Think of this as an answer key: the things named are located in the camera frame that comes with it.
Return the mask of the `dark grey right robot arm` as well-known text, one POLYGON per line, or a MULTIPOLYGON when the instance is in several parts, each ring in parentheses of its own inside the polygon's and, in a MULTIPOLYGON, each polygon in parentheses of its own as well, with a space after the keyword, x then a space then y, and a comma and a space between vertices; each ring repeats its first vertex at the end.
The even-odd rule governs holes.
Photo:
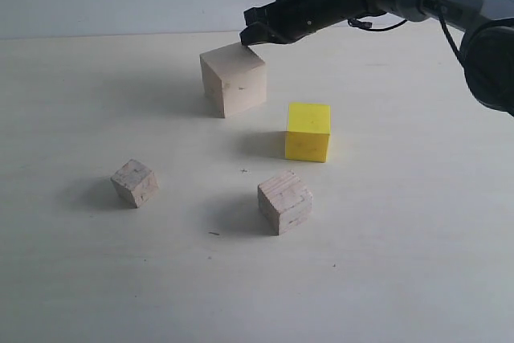
POLYGON ((245 10, 244 46, 293 44, 339 22, 372 31, 368 17, 437 20, 483 106, 513 113, 513 0, 275 0, 245 10))

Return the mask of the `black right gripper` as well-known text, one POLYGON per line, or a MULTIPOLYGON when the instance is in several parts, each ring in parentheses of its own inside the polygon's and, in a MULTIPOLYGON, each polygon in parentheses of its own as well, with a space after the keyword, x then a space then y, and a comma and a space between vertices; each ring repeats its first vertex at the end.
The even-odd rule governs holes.
POLYGON ((369 12, 367 0, 277 0, 243 12, 242 45, 292 44, 318 30, 369 12))

